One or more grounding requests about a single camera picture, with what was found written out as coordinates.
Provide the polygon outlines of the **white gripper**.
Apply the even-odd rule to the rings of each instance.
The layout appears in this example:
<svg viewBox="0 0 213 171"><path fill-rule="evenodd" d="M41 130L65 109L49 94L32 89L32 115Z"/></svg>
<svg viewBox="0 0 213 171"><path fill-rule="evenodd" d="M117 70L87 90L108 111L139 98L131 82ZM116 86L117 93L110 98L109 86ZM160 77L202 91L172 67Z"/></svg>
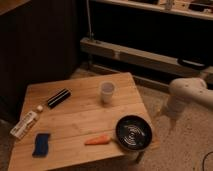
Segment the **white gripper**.
<svg viewBox="0 0 213 171"><path fill-rule="evenodd" d="M168 100L162 107L162 109L159 109L156 114L154 115L154 118L161 117L163 115L166 115L170 118L170 128L169 132L174 131L176 127L176 122L180 118L182 112L184 110L184 104L180 103L178 101L170 101Z"/></svg>

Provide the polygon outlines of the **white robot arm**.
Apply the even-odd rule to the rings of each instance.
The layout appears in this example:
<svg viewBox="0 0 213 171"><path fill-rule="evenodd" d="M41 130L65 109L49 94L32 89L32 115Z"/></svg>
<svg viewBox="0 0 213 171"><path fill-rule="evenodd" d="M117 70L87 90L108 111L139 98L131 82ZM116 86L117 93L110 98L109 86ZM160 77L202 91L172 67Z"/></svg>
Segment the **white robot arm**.
<svg viewBox="0 0 213 171"><path fill-rule="evenodd" d="M172 131L191 102L213 110L213 90L208 89L206 82L199 77L174 79L169 84L169 97L156 113L155 118L168 117L169 131Z"/></svg>

